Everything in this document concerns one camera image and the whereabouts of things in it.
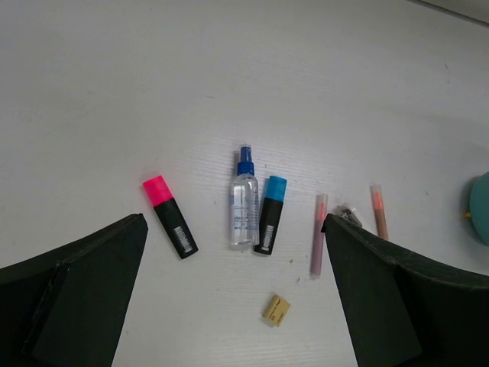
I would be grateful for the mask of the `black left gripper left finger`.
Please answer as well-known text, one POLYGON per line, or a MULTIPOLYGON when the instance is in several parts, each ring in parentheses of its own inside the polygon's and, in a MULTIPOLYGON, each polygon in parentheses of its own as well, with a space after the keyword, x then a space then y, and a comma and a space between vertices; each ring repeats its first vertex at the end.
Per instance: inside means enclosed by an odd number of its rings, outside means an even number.
POLYGON ((1 269, 3 366, 110 366, 147 239, 131 214, 1 269))

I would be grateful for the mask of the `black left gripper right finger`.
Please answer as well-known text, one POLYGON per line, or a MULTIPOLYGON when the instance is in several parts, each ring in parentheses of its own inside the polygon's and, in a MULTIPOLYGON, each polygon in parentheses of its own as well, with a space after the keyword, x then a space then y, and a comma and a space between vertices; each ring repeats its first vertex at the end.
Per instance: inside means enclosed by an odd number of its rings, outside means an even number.
POLYGON ((323 222, 359 366, 486 366, 488 277, 432 260, 340 216, 323 222))

